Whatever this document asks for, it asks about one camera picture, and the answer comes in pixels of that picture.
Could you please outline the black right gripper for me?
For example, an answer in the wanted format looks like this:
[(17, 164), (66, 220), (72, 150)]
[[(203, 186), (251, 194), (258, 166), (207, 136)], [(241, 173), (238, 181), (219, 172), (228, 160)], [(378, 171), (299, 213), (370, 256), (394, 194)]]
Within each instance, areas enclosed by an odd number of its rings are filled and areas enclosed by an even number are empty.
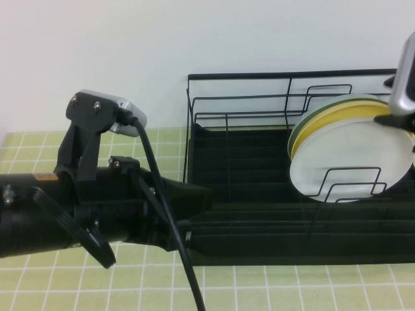
[(378, 115), (373, 118), (373, 121), (389, 127), (401, 127), (405, 131), (415, 133), (415, 113), (406, 115), (404, 117), (396, 116), (393, 114)]

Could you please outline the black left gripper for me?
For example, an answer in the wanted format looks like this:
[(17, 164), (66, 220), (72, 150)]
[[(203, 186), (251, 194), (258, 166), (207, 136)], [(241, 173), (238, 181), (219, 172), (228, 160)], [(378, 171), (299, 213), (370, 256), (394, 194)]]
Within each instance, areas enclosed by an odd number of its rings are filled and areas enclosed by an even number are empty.
[(161, 192), (151, 171), (138, 165), (100, 167), (97, 171), (96, 241), (109, 250), (121, 241), (166, 251), (185, 244), (191, 220), (211, 209), (213, 192), (161, 177)]

